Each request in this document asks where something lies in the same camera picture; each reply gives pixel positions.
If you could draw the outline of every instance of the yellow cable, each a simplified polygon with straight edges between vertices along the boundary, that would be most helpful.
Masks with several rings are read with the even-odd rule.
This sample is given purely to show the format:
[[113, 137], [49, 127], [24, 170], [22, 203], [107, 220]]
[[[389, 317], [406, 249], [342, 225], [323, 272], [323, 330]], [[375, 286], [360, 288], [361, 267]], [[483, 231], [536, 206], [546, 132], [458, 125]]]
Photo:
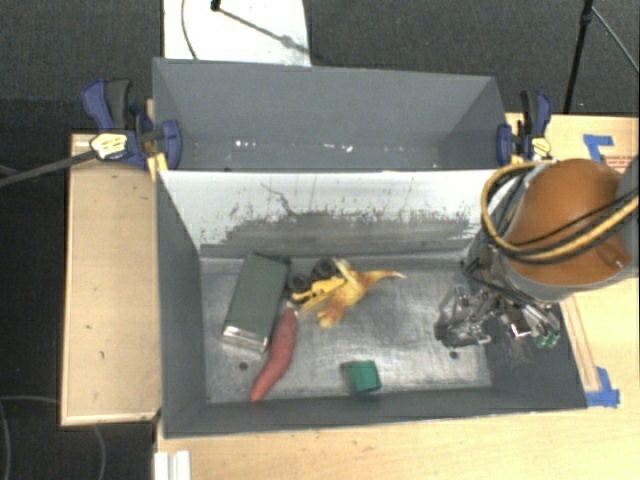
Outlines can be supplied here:
[[[489, 235], [496, 242], [496, 244], [498, 244], [500, 247], [507, 249], [509, 251], [521, 253], [521, 252], [527, 251], [528, 249], [515, 246], [507, 242], [506, 240], [504, 240], [502, 237], [498, 235], [498, 231], [496, 230], [493, 224], [493, 221], [491, 220], [491, 216], [489, 215], [489, 210], [488, 210], [489, 191], [491, 190], [493, 185], [496, 183], [496, 181], [502, 178], [505, 174], [508, 174], [512, 171], [528, 170], [533, 167], [536, 167], [537, 165], [540, 165], [541, 163], [542, 162], [526, 162], [524, 164], [507, 165], [506, 167], [503, 167], [502, 169], [499, 169], [498, 171], [496, 171], [487, 180], [487, 182], [485, 183], [482, 189], [482, 195], [480, 199], [482, 222], [487, 229], [487, 233], [489, 233]], [[562, 256], [566, 256], [580, 249], [581, 247], [584, 247], [585, 245], [593, 242], [597, 238], [599, 238], [601, 235], [603, 235], [604, 233], [612, 229], [614, 226], [616, 226], [618, 223], [620, 223], [622, 220], [627, 218], [637, 208], [638, 208], [638, 196], [636, 195], [633, 199], [631, 199], [631, 201], [625, 204], [620, 210], [616, 211], [613, 215], [611, 215], [606, 220], [604, 220], [603, 222], [595, 226], [588, 233], [582, 236], [579, 236], [571, 240], [570, 242], [564, 245], [558, 246], [549, 251], [527, 255], [526, 258], [527, 260], [531, 260], [531, 261], [542, 261], [542, 260], [553, 260], [553, 259], [560, 258]]]

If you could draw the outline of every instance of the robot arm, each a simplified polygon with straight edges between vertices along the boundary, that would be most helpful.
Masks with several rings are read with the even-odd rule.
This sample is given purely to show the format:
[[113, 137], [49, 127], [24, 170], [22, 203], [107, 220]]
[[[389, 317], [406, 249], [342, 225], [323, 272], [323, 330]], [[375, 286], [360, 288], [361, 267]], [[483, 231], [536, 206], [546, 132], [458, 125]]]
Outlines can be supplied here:
[[489, 343], [496, 318], [515, 338], [553, 346], [553, 303], [638, 273], [637, 157], [624, 175], [580, 159], [509, 165], [481, 203], [483, 229], [463, 266], [475, 295], [456, 287], [441, 307], [436, 337], [446, 346]]

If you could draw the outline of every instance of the white paper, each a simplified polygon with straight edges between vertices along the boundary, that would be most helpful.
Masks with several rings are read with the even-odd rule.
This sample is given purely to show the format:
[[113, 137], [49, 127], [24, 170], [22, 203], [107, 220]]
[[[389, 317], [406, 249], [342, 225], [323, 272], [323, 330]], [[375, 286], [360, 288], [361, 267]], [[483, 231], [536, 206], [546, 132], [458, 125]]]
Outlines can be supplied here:
[[164, 0], [164, 56], [310, 66], [302, 0]]

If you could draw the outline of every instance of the gray bin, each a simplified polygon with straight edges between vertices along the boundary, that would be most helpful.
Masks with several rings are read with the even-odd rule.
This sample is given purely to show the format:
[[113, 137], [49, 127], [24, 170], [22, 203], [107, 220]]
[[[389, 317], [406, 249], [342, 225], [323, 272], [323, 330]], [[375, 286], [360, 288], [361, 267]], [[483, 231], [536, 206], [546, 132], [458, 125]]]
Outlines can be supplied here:
[[[551, 350], [496, 331], [456, 359], [434, 337], [495, 167], [492, 79], [157, 60], [154, 99], [185, 140], [180, 169], [157, 183], [167, 437], [585, 407], [564, 331]], [[330, 330], [302, 313], [290, 370], [251, 404], [262, 358], [220, 339], [251, 252], [407, 279], [381, 281]], [[364, 359], [383, 388], [353, 397], [339, 366]]]

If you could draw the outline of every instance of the bin floor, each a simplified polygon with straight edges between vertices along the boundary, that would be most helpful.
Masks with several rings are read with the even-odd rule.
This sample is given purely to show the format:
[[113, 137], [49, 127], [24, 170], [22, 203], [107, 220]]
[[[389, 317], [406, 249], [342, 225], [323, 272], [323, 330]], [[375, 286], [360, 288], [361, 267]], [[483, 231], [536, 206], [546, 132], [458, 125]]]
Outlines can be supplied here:
[[[491, 383], [482, 347], [452, 358], [435, 339], [439, 306], [455, 284], [464, 284], [453, 258], [393, 256], [349, 258], [355, 269], [391, 268], [407, 278], [387, 278], [371, 288], [331, 329], [314, 311], [300, 312], [294, 359], [267, 399], [349, 396], [340, 364], [373, 360], [382, 389], [377, 393], [486, 387]], [[315, 259], [293, 258], [292, 271], [310, 272]], [[241, 260], [201, 258], [204, 351], [209, 403], [246, 402], [266, 357], [221, 341]]]

